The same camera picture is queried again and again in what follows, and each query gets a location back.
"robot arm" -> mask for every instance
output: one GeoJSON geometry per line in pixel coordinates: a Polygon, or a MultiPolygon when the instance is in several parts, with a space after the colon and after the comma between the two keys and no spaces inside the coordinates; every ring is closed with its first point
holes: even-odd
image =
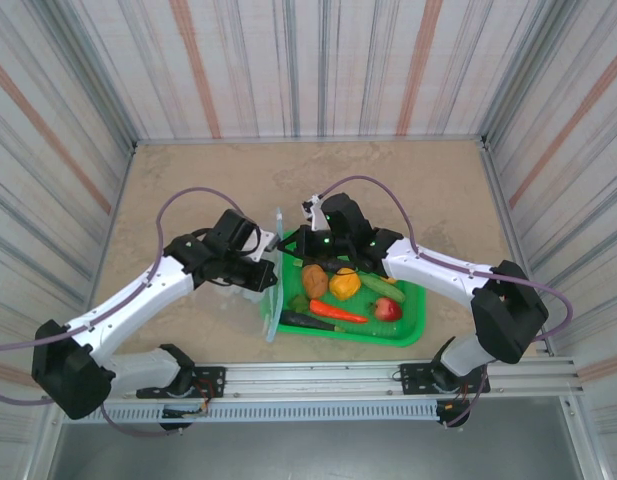
{"type": "Polygon", "coordinates": [[[86,328],[35,347],[32,377],[73,419],[91,413],[111,392],[169,387],[174,394],[184,393],[192,381],[194,362],[177,347],[162,345],[137,355],[113,353],[160,310],[207,281],[256,292],[277,283],[274,264],[261,258],[265,250],[274,248],[276,238],[235,210],[226,210],[213,228],[175,238],[164,249],[152,279],[151,266],[106,302],[66,325],[53,320],[42,325],[37,339],[86,328]],[[127,305],[97,321],[142,286],[127,305]]]}
{"type": "Polygon", "coordinates": [[[419,246],[400,233],[370,226],[345,193],[303,204],[310,227],[301,226],[278,248],[298,258],[346,255],[363,272],[416,283],[472,310],[476,334],[450,339],[437,353],[430,374],[441,391],[453,391],[474,369],[500,360],[517,363],[548,318],[537,292],[527,286],[478,277],[492,272],[527,279],[515,263],[479,265],[419,246]],[[288,247],[294,244],[294,250],[288,247]],[[435,263],[455,265],[462,273],[435,263]]]}

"toy cucumber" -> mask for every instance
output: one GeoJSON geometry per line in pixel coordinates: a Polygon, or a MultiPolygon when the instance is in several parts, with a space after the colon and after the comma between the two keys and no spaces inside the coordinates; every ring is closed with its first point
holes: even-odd
{"type": "Polygon", "coordinates": [[[404,303],[406,295],[394,285],[384,282],[381,278],[372,275],[359,275],[361,283],[377,292],[382,297],[392,298],[395,302],[404,303]]]}

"potato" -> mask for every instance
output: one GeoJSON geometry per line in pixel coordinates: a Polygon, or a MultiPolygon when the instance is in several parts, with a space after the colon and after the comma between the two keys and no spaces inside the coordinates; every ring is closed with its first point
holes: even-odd
{"type": "Polygon", "coordinates": [[[301,284],[308,298],[319,298],[328,291],[328,275],[319,265],[307,265],[301,269],[301,284]]]}

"marble-patterned surface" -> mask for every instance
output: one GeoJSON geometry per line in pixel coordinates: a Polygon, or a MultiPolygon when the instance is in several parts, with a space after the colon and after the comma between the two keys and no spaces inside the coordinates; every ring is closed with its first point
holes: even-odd
{"type": "MultiPolygon", "coordinates": [[[[508,257],[474,142],[343,142],[215,144],[140,147],[120,207],[98,291],[103,300],[154,259],[154,220],[162,203],[186,187],[203,185],[231,196],[263,228],[280,206],[296,228],[301,201],[336,180],[366,174],[385,182],[413,221],[417,241],[470,261],[508,257]]],[[[405,231],[391,200],[378,188],[354,182],[345,191],[373,225],[405,231]]],[[[164,217],[166,242],[212,226],[225,202],[204,193],[178,199],[164,217]]],[[[470,312],[428,294],[422,338],[406,348],[279,334],[262,335],[252,305],[222,309],[225,297],[203,286],[144,325],[121,348],[140,352],[175,343],[197,362],[344,361],[430,358],[452,335],[474,329],[470,312]]]]}

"orange carrot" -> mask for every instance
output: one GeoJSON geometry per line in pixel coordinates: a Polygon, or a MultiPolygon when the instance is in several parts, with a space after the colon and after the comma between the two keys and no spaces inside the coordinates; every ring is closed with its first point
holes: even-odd
{"type": "Polygon", "coordinates": [[[367,323],[368,319],[361,315],[347,312],[341,308],[333,307],[320,300],[312,299],[310,301],[310,311],[315,315],[321,317],[335,318],[337,320],[343,320],[351,323],[367,323]]]}

